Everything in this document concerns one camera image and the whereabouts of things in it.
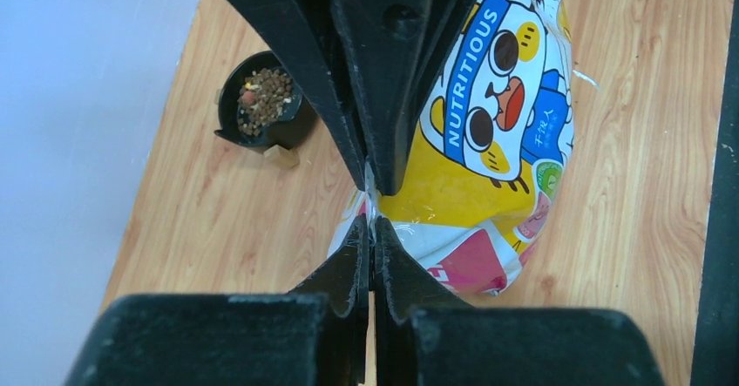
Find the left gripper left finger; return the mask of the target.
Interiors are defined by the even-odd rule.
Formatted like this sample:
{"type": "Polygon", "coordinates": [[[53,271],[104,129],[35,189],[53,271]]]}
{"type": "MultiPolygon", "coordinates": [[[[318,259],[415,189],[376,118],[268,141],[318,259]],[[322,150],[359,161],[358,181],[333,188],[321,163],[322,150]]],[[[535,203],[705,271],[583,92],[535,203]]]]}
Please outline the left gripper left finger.
{"type": "Polygon", "coordinates": [[[96,320],[69,385],[358,385],[365,379],[368,229],[284,294],[137,294],[96,320]]]}

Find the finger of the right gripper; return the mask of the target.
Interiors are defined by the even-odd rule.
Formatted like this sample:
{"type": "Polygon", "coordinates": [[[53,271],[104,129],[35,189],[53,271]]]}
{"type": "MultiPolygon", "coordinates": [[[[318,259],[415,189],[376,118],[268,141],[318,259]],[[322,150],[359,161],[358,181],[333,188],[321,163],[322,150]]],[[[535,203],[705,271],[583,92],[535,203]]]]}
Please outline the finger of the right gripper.
{"type": "Polygon", "coordinates": [[[477,0],[330,0],[383,195],[399,192],[413,131],[477,0]]]}

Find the pet food bag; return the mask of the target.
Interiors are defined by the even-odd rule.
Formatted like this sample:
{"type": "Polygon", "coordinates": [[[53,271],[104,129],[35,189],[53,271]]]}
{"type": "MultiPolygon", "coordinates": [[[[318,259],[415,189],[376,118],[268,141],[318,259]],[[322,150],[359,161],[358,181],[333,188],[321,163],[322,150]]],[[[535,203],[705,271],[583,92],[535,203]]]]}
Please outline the pet food bag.
{"type": "Polygon", "coordinates": [[[571,76],[563,0],[477,0],[424,104],[401,190],[354,191],[330,250],[372,211],[450,291],[505,291],[572,154],[571,76]]]}

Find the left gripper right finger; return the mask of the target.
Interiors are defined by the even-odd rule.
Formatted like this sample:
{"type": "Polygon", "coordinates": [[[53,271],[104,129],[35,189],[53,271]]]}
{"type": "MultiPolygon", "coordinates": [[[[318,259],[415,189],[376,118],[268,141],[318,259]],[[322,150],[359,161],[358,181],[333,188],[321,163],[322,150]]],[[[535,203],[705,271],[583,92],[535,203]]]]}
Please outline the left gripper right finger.
{"type": "Polygon", "coordinates": [[[372,233],[381,385],[661,385],[637,325],[602,308],[476,308],[372,233]]]}

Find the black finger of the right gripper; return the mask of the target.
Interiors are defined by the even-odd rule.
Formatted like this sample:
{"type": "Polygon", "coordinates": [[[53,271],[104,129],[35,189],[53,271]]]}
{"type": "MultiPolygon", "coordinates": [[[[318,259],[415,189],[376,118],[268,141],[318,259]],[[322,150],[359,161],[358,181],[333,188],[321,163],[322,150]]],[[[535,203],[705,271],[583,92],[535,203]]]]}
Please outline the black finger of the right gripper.
{"type": "Polygon", "coordinates": [[[268,45],[327,126],[359,189],[366,147],[331,0],[227,0],[268,45]]]}

